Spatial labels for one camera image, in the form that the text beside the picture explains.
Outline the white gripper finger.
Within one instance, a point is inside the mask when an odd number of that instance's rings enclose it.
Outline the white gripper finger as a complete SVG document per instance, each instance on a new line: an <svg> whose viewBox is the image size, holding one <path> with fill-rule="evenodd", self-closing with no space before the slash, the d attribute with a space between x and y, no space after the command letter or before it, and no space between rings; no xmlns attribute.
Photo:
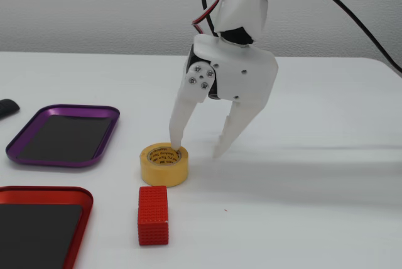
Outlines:
<svg viewBox="0 0 402 269"><path fill-rule="evenodd" d="M170 118L170 143L174 150L181 147L183 132L198 103L203 103L215 81L215 71L209 63L193 63L184 69L180 88Z"/></svg>
<svg viewBox="0 0 402 269"><path fill-rule="evenodd" d="M231 147L251 121L265 108L266 104L267 101L259 104L232 102L230 113L226 117L222 133L214 148L214 158L221 157Z"/></svg>

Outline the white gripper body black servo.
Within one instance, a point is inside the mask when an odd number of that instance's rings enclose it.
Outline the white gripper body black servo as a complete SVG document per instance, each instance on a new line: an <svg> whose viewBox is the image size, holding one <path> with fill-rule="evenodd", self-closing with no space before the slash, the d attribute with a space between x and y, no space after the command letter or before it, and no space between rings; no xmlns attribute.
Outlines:
<svg viewBox="0 0 402 269"><path fill-rule="evenodd" d="M216 85L219 99L262 106L267 103L278 72L271 52L196 35L193 53L198 60L187 71L188 101L204 102Z"/></svg>

